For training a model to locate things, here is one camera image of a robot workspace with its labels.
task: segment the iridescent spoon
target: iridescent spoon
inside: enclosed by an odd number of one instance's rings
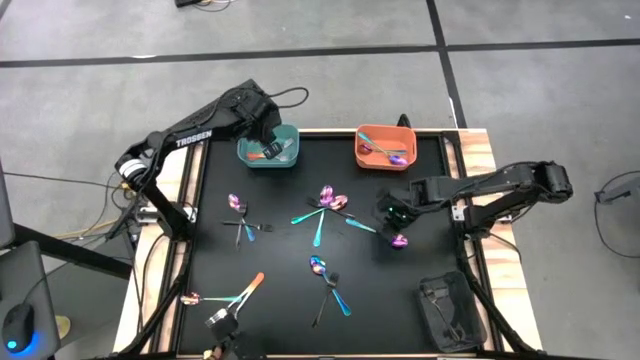
[[[389,151],[381,148],[380,146],[378,146],[378,144],[373,142],[373,140],[369,139],[369,137],[367,135],[365,135],[364,133],[359,132],[358,136],[360,136],[361,139],[363,139],[364,141],[366,141],[369,144],[373,145],[376,149],[382,151],[385,155],[387,155],[389,157],[389,162],[391,162],[391,164],[398,165],[398,166],[405,166],[405,165],[409,164],[409,161],[407,161],[407,159],[405,159],[405,158],[403,158],[403,157],[401,157],[399,155],[393,155]]]
[[[311,265],[311,271],[313,271],[314,274],[322,276],[327,284],[331,284],[331,281],[327,276],[327,264],[324,262],[324,260],[322,260],[317,255],[313,255],[311,256],[311,258],[309,258],[309,265]],[[344,314],[344,316],[351,315],[351,309],[349,308],[349,306],[347,306],[347,303],[344,302],[342,297],[340,297],[340,294],[338,294],[338,290],[334,288],[331,289],[331,292],[333,293],[333,296],[335,296],[338,305],[340,305],[340,309],[342,309],[342,313]]]
[[[347,198],[346,195],[338,195],[334,199],[332,199],[328,207],[325,209],[331,209],[332,211],[338,211],[345,206],[347,206]],[[322,224],[324,222],[324,211],[320,214],[320,222],[318,223],[318,229],[316,229],[316,236],[313,238],[313,246],[320,247],[320,242],[322,241]]]
[[[393,238],[391,239],[391,246],[393,246],[396,249],[403,249],[406,248],[407,245],[409,245],[409,239],[407,239],[404,235],[402,234],[396,234],[393,236]]]
[[[312,198],[311,196],[309,196],[309,197],[307,197],[307,204],[309,204],[309,205],[313,206],[314,208],[318,208],[318,209],[322,209],[322,208],[324,208],[324,209],[327,209],[327,210],[331,210],[332,212],[334,212],[334,213],[336,213],[336,214],[338,214],[338,215],[340,215],[340,216],[342,216],[342,217],[345,217],[345,218],[351,218],[351,219],[353,219],[353,218],[355,218],[355,216],[353,216],[353,215],[351,215],[351,214],[349,214],[349,213],[345,213],[345,212],[340,211],[340,210],[344,209],[344,208],[347,206],[346,202],[347,202],[348,200],[349,200],[349,199],[347,198],[347,196],[346,196],[346,195],[338,195],[338,196],[336,196],[336,199],[334,199],[334,201],[340,201],[342,204],[340,204],[340,203],[336,203],[336,204],[335,204],[335,205],[336,205],[336,208],[334,209],[334,208],[332,208],[332,207],[327,207],[327,208],[325,208],[324,206],[322,206],[322,205],[320,205],[320,204],[318,203],[318,200],[316,200],[316,199]]]
[[[398,155],[407,153],[406,150],[385,150],[385,151],[387,151],[390,154],[398,154]],[[372,152],[382,152],[382,151],[372,148],[371,145],[369,144],[360,144],[358,146],[358,152],[362,155],[369,155]]]
[[[320,191],[320,205],[329,206],[333,201],[333,188],[331,185],[325,185]]]
[[[325,210],[325,208],[321,208],[318,209],[314,212],[310,212],[306,215],[302,215],[302,216],[298,216],[298,217],[294,217],[293,219],[291,219],[291,224],[296,225],[296,224],[300,224],[301,222],[307,220],[308,218],[312,217],[313,215],[323,212]]]
[[[310,198],[307,198],[307,203],[309,205],[311,205],[311,206],[318,207],[319,209],[316,210],[316,211],[310,212],[310,213],[308,213],[306,215],[302,215],[302,216],[298,216],[298,217],[292,218],[291,219],[291,224],[293,224],[293,225],[299,224],[299,223],[307,220],[308,218],[312,217],[313,215],[321,213],[324,210],[327,210],[328,207],[329,207],[330,210],[339,211],[340,209],[342,209],[345,206],[347,206],[347,201],[349,201],[349,198],[346,195],[338,195],[335,198],[331,199],[330,201],[326,201],[326,199],[325,199],[325,202],[327,203],[327,205],[324,206],[322,204],[317,205],[315,200],[311,200],[311,202],[310,202],[309,199]],[[345,217],[353,217],[353,215],[350,215],[350,214],[340,214],[340,215],[345,216]]]
[[[251,228],[244,221],[244,217],[247,214],[247,208],[248,208],[247,204],[241,203],[240,199],[234,194],[229,194],[227,199],[229,200],[229,206],[242,215],[242,218],[240,219],[240,221],[242,221],[242,225],[238,226],[238,236],[236,238],[236,247],[238,247],[240,244],[240,229],[242,227],[244,227],[245,231],[247,232],[249,241],[254,241],[256,239],[256,235],[253,233]]]
[[[355,226],[355,227],[357,227],[357,228],[360,228],[360,229],[362,229],[362,230],[366,230],[366,231],[372,232],[372,233],[374,233],[374,234],[376,234],[376,233],[377,233],[376,229],[370,228],[370,227],[368,227],[367,225],[364,225],[364,224],[362,224],[362,223],[360,223],[360,222],[356,221],[356,219],[347,218],[347,219],[345,219],[345,221],[347,222],[347,224],[349,224],[349,225],[351,225],[351,226]]]
[[[203,298],[200,297],[198,293],[192,292],[189,295],[180,296],[180,302],[184,305],[198,305],[202,301],[224,301],[224,302],[235,302],[238,300],[238,296],[229,296],[229,297],[221,297],[221,298]]]

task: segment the metal spoon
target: metal spoon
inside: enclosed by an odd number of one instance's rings
[[[244,221],[244,217],[247,214],[247,208],[248,208],[249,205],[247,203],[241,203],[240,199],[234,194],[229,194],[229,196],[227,197],[227,200],[229,201],[229,207],[231,207],[232,209],[234,209],[235,211],[237,211],[238,213],[240,213],[242,215],[242,218],[240,218],[240,221],[242,222],[242,225],[238,225],[238,234],[236,235],[236,249],[239,249],[240,248],[240,234],[242,233],[242,228],[243,227],[244,227],[245,231],[247,232],[247,236],[249,237],[249,241],[254,241],[256,239],[256,235],[253,233],[251,228],[247,225],[246,221]]]
[[[407,150],[386,150],[386,151],[389,152],[390,154],[398,154],[398,155],[407,153]],[[369,144],[360,144],[358,146],[358,152],[362,155],[369,155],[372,152],[381,152],[381,151],[372,148],[371,145]]]
[[[331,280],[329,279],[329,277],[327,277],[327,264],[324,262],[324,260],[322,260],[317,255],[313,255],[311,256],[311,258],[309,258],[309,265],[311,265],[311,271],[313,271],[314,274],[322,276],[327,284],[331,284]],[[338,294],[338,290],[333,288],[331,289],[331,292],[336,298],[338,305],[340,305],[340,309],[342,309],[342,313],[344,314],[344,316],[351,315],[351,309],[342,299],[342,297],[340,297],[340,294]]]
[[[369,139],[369,137],[364,133],[359,132],[358,136],[364,141],[368,142],[369,144],[375,146],[378,150],[382,151],[385,155],[387,155],[387,157],[389,158],[389,162],[391,162],[391,164],[398,165],[398,166],[404,166],[409,164],[409,161],[407,161],[407,159],[399,155],[391,154],[389,151],[381,148],[380,146],[378,146],[378,144],[373,142],[373,140]]]
[[[318,311],[318,315],[316,315],[316,318],[313,320],[311,327],[317,327],[318,325],[320,325],[320,318],[322,317],[324,306],[327,303],[327,298],[329,298],[329,294],[331,293],[331,290],[334,289],[336,286],[338,286],[338,279],[339,279],[338,273],[331,273],[331,275],[329,275],[329,282],[327,283],[327,293],[324,295],[324,299],[322,299],[322,305],[320,305],[320,311]]]
[[[336,214],[338,214],[338,215],[340,215],[340,216],[342,216],[342,217],[345,217],[345,218],[347,218],[347,219],[353,219],[353,218],[355,218],[355,216],[354,216],[354,215],[351,215],[351,214],[349,214],[349,213],[345,213],[345,212],[340,211],[340,209],[344,209],[344,208],[345,208],[345,206],[346,206],[346,201],[344,201],[344,204],[343,204],[343,205],[341,204],[341,207],[336,206],[336,209],[334,209],[334,208],[331,208],[331,207],[323,207],[322,205],[320,205],[320,204],[318,203],[318,201],[317,201],[316,199],[314,199],[314,198],[312,198],[311,196],[309,196],[309,197],[307,197],[307,204],[309,204],[309,205],[311,205],[311,206],[313,206],[313,207],[315,207],[315,208],[319,208],[319,209],[323,209],[323,208],[324,208],[324,209],[330,210],[330,211],[332,211],[332,212],[334,212],[334,213],[336,213]]]

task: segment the cable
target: cable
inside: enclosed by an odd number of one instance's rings
[[[627,171],[625,173],[622,174],[618,174],[616,176],[614,176],[613,178],[611,178],[609,181],[607,181],[602,188],[600,189],[599,192],[603,192],[607,186],[609,186],[609,184],[611,184],[612,182],[614,182],[615,180],[618,180],[621,177],[627,176],[627,175],[631,175],[631,174],[637,174],[640,173],[640,170],[632,170],[632,171]],[[593,219],[594,222],[596,224],[596,230],[598,232],[598,237],[600,238],[600,242],[602,242],[602,245],[604,245],[607,249],[609,249],[609,251],[611,251],[612,253],[627,258],[627,259],[640,259],[640,254],[639,255],[628,255],[628,254],[623,254],[617,250],[615,250],[614,248],[612,248],[609,244],[607,244],[607,242],[604,239],[604,236],[602,235],[602,231],[600,230],[600,221],[598,220],[598,199],[596,198],[595,201],[593,202]]]
[[[116,195],[117,191],[118,191],[118,189],[113,189],[113,191],[111,192],[111,203],[113,204],[113,206],[117,207],[118,209],[120,209],[122,211],[122,210],[126,209],[126,206],[118,205],[118,202],[116,201],[116,198],[115,198],[115,195]]]
[[[520,263],[522,263],[522,254],[520,253],[520,249],[518,249],[517,246],[513,245],[511,242],[509,242],[507,239],[498,236],[494,233],[489,233],[489,235],[493,236],[494,238],[496,238],[498,241],[502,242],[504,245],[506,245],[507,247],[511,248],[513,251],[518,253],[518,259],[520,259]]]
[[[527,213],[536,205],[537,203],[533,203],[533,205],[529,206],[528,208],[526,208],[523,212],[521,212],[520,214],[514,216],[511,219],[511,223],[513,224],[514,222],[522,219],[525,215],[527,215]]]
[[[204,12],[222,12],[222,11],[227,10],[227,8],[229,8],[229,6],[231,6],[232,2],[233,1],[225,2],[224,3],[225,5],[223,7],[221,7],[220,9],[211,9],[211,10],[204,9],[205,7],[207,7],[207,6],[211,5],[211,4],[221,4],[221,3],[216,2],[216,1],[201,1],[201,2],[199,2],[197,4],[193,4],[193,7],[194,7],[194,9],[197,9],[197,10],[200,10],[200,11],[204,11]]]
[[[133,281],[135,282],[136,298],[138,300],[138,327],[136,334],[142,331],[142,296],[140,296],[140,288],[138,287],[138,272],[136,271],[136,262],[132,260],[131,271],[133,272]]]
[[[111,173],[111,175],[107,179],[107,185],[105,186],[105,189],[104,189],[104,204],[102,205],[102,211],[100,212],[100,216],[98,216],[98,218],[93,223],[93,225],[89,226],[87,230],[85,230],[82,234],[80,234],[80,237],[83,237],[87,233],[93,231],[94,227],[96,227],[100,223],[100,220],[102,220],[104,213],[107,211],[107,205],[109,204],[109,200],[108,200],[109,199],[109,182],[111,181],[111,179],[113,178],[113,175],[115,174],[117,173],[116,172]]]
[[[51,180],[51,181],[60,181],[60,182],[68,182],[68,183],[76,183],[76,184],[84,184],[84,185],[93,185],[93,186],[99,186],[99,187],[113,188],[112,186],[109,186],[108,184],[105,185],[105,184],[100,184],[100,183],[93,182],[93,181],[54,178],[54,177],[40,176],[40,175],[30,175],[30,174],[19,174],[19,173],[8,172],[8,171],[5,171],[4,174],[5,175],[11,175],[11,176],[24,177],[24,178],[31,178],[31,179]]]
[[[307,101],[307,99],[309,98],[309,89],[307,89],[306,87],[303,87],[303,86],[296,86],[296,87],[292,87],[292,88],[289,88],[287,90],[281,91],[279,93],[275,93],[273,95],[267,94],[267,96],[269,98],[274,98],[274,97],[278,97],[278,96],[290,93],[292,91],[297,91],[297,90],[301,90],[301,91],[305,92],[304,98],[300,102],[292,104],[292,105],[282,105],[282,106],[278,105],[278,107],[280,109],[291,109],[291,108],[294,108],[296,106],[300,106],[300,105],[304,104]]]
[[[109,220],[109,221],[105,221],[105,222],[103,222],[103,223],[100,223],[100,224],[98,224],[98,225],[94,226],[93,228],[86,228],[86,229],[76,230],[76,231],[72,231],[72,232],[68,232],[68,233],[64,233],[64,234],[58,234],[58,235],[54,235],[53,237],[55,237],[55,238],[57,238],[57,239],[60,239],[60,240],[81,239],[82,237],[80,237],[80,235],[81,235],[83,232],[85,232],[85,231],[87,231],[87,230],[93,230],[93,231],[95,231],[95,230],[98,230],[98,229],[102,229],[102,228],[105,228],[105,227],[107,227],[107,226],[109,226],[109,225],[113,225],[113,224],[115,224],[115,222],[116,222],[116,221],[117,221],[117,220]]]
[[[36,289],[36,287],[38,287],[38,285],[40,285],[41,282],[45,281],[47,279],[47,274],[44,274],[43,277],[41,277],[38,281],[36,281],[35,284],[33,284],[33,286],[31,287],[31,289],[29,289],[29,291],[27,292],[27,295],[24,296],[24,299],[22,300],[22,303],[24,304],[25,302],[27,302],[27,299],[29,299],[29,295],[31,295],[31,293],[33,292],[33,290]]]
[[[191,220],[192,217],[195,215],[195,208],[189,202],[185,201],[184,204],[185,205],[189,205],[191,207],[191,216],[189,216],[189,220]],[[143,326],[142,307],[144,305],[144,292],[145,292],[146,281],[147,281],[147,269],[148,269],[148,266],[149,266],[149,259],[151,258],[151,254],[153,253],[153,250],[155,249],[156,245],[158,244],[158,242],[160,242],[160,239],[162,239],[164,236],[165,236],[164,233],[158,235],[158,237],[151,244],[151,247],[149,248],[149,252],[147,253],[147,256],[144,259],[144,265],[142,267],[142,290],[140,291],[140,301],[138,303],[138,306],[139,306],[138,323],[139,323],[140,328],[142,328],[142,326]],[[138,291],[138,289],[137,289],[138,281],[137,280],[135,280],[135,281],[136,281],[136,291]]]

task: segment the spoon handle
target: spoon handle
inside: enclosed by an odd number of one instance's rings
[[[362,138],[364,141],[368,142],[369,144],[375,146],[376,149],[382,151],[387,156],[389,156],[389,153],[385,149],[381,148],[380,146],[378,146],[378,144],[374,143],[373,140],[369,139],[369,137],[367,135],[365,135],[364,133],[359,132],[358,136],[360,136],[360,138]]]
[[[340,309],[342,309],[342,313],[344,314],[344,316],[351,315],[351,309],[349,308],[347,303],[342,300],[342,297],[340,297],[340,294],[338,294],[338,290],[332,289],[331,292],[333,293],[333,296],[336,297],[336,301],[338,302],[338,305],[340,305]]]
[[[361,224],[360,222],[356,221],[355,219],[351,219],[351,218],[347,218],[345,220],[347,222],[347,224],[351,225],[351,226],[355,226],[357,228],[360,228],[362,230],[366,230],[366,231],[370,231],[372,233],[377,233],[377,231],[373,228],[368,227],[367,225]]]
[[[313,246],[315,247],[320,247],[320,242],[322,241],[322,223],[323,222],[324,222],[324,211],[320,214],[320,222],[318,223],[318,229],[316,230],[316,237],[313,239]]]
[[[226,297],[226,298],[202,298],[200,300],[202,300],[202,301],[227,301],[227,302],[232,302],[232,301],[237,301],[238,297],[237,296],[230,296],[230,297]]]
[[[291,223],[293,225],[299,224],[299,223],[307,220],[308,218],[312,217],[313,215],[315,215],[315,214],[317,214],[317,213],[319,213],[319,212],[321,212],[323,210],[324,210],[324,208],[318,209],[318,210],[316,210],[314,212],[311,212],[311,213],[308,213],[307,215],[302,215],[302,216],[295,217],[295,218],[291,219]]]
[[[249,225],[244,221],[244,218],[242,219],[242,224],[244,225],[244,230],[247,232],[247,236],[249,237],[249,241],[255,241],[256,240],[256,234],[253,233],[253,230],[251,230],[251,227],[249,227]]]

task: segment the spoon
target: spoon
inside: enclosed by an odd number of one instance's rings
[[[311,265],[311,271],[313,271],[314,274],[322,276],[327,284],[331,284],[331,280],[327,276],[327,264],[324,262],[324,260],[322,260],[317,255],[313,255],[311,256],[311,258],[309,258],[309,265]],[[333,296],[335,296],[338,305],[340,305],[340,309],[342,309],[342,313],[344,314],[344,316],[351,315],[351,309],[349,308],[347,303],[344,302],[342,297],[340,297],[340,294],[338,294],[338,290],[333,288],[331,289],[331,292],[333,293]]]
[[[247,214],[248,205],[246,203],[245,204],[241,203],[240,199],[234,194],[229,194],[229,196],[227,197],[227,200],[229,201],[229,207],[231,207],[233,210],[237,211],[242,215],[242,218],[240,218],[242,225],[238,225],[238,234],[236,235],[236,248],[240,248],[240,234],[242,233],[243,227],[247,232],[249,241],[253,242],[256,239],[256,235],[251,230],[251,227],[249,227],[247,223],[244,221],[244,217]]]
[[[331,185],[325,185],[320,191],[320,205],[329,206],[333,201],[333,188]]]
[[[312,197],[308,197],[307,198],[307,204],[318,208],[318,210],[310,212],[310,213],[308,213],[306,215],[302,215],[302,216],[298,216],[298,217],[292,218],[291,219],[291,224],[293,224],[293,225],[299,224],[299,223],[307,220],[308,218],[312,217],[313,215],[318,214],[320,212],[323,212],[323,210],[331,210],[331,211],[334,211],[334,212],[336,212],[336,213],[338,213],[338,214],[340,214],[341,216],[344,216],[344,217],[354,217],[351,214],[344,214],[344,213],[339,212],[340,209],[343,209],[345,206],[347,206],[347,202],[348,201],[349,201],[349,198],[346,195],[338,195],[331,202],[328,203],[328,207],[325,207],[323,205],[318,205],[318,202],[315,199],[313,199]]]
[[[333,211],[334,213],[336,213],[336,214],[338,214],[340,216],[343,216],[345,218],[348,218],[348,219],[354,218],[355,216],[353,216],[351,214],[348,214],[348,213],[343,213],[342,211],[340,211],[341,209],[344,209],[345,206],[347,206],[346,205],[346,201],[348,201],[348,198],[346,200],[344,200],[344,204],[342,204],[342,207],[340,207],[339,209],[338,208],[334,209],[334,208],[331,208],[331,207],[325,208],[322,205],[320,205],[316,199],[312,198],[311,196],[307,197],[307,204],[313,206],[314,208],[318,208],[318,209],[324,208],[324,209]]]
[[[198,293],[192,292],[189,295],[180,296],[180,302],[184,305],[198,305],[201,301],[225,301],[225,302],[235,302],[238,300],[238,296],[229,296],[229,297],[221,297],[221,298],[203,298],[200,297]]]
[[[318,311],[318,315],[316,315],[316,318],[313,319],[313,323],[311,324],[312,328],[315,328],[318,325],[320,325],[320,318],[322,317],[324,306],[327,303],[329,294],[331,294],[331,290],[334,289],[336,286],[338,286],[338,279],[339,279],[338,273],[331,273],[331,275],[329,275],[329,282],[327,283],[327,292],[324,294],[324,298],[322,299],[322,304],[320,305],[320,310]]]
[[[324,210],[326,210],[325,208],[321,208],[318,209],[314,212],[308,213],[306,215],[302,215],[302,216],[298,216],[298,217],[294,217],[293,219],[291,219],[291,224],[296,225],[299,224],[305,220],[307,220],[308,218],[312,217],[313,215],[319,213],[319,212],[323,212]]]
[[[403,158],[403,157],[401,157],[399,155],[392,155],[389,151],[381,148],[380,146],[378,146],[378,144],[373,142],[373,140],[369,139],[369,137],[367,135],[365,135],[364,133],[359,132],[358,136],[360,136],[361,139],[363,139],[364,141],[366,141],[369,144],[373,145],[378,150],[382,151],[385,155],[387,155],[389,157],[389,162],[392,165],[405,166],[405,165],[409,164],[409,161],[407,161],[407,159],[405,159],[405,158]]]
[[[368,227],[367,225],[364,225],[364,224],[362,224],[362,223],[360,223],[360,222],[356,221],[356,219],[347,218],[345,221],[347,222],[347,224],[349,224],[349,225],[351,225],[351,226],[355,226],[355,227],[357,227],[357,228],[360,228],[360,229],[362,229],[362,230],[366,230],[366,231],[372,232],[372,233],[374,233],[374,234],[376,234],[376,233],[377,233],[376,229],[370,228],[370,227]]]
[[[282,143],[282,149],[284,150],[289,146],[293,145],[293,142],[294,142],[293,138],[289,138],[285,140],[285,142]],[[264,159],[264,158],[265,158],[264,153],[261,153],[261,152],[247,153],[247,159],[249,159],[249,161],[255,161],[255,160]],[[276,159],[282,162],[289,161],[289,157],[286,155],[278,155],[276,156]]]
[[[322,241],[322,223],[324,222],[324,210],[320,213],[320,222],[318,222],[318,228],[316,229],[316,236],[313,238],[313,246],[320,247]]]
[[[391,239],[391,246],[393,246],[396,249],[403,249],[406,248],[407,245],[409,245],[409,239],[407,239],[404,235],[402,234],[396,234],[393,236],[393,238]]]
[[[358,152],[362,155],[369,155],[372,152],[381,152],[380,150],[375,150],[374,148],[371,147],[371,145],[369,144],[360,144],[360,146],[358,146]],[[407,150],[386,150],[389,153],[394,153],[394,154],[406,154]]]

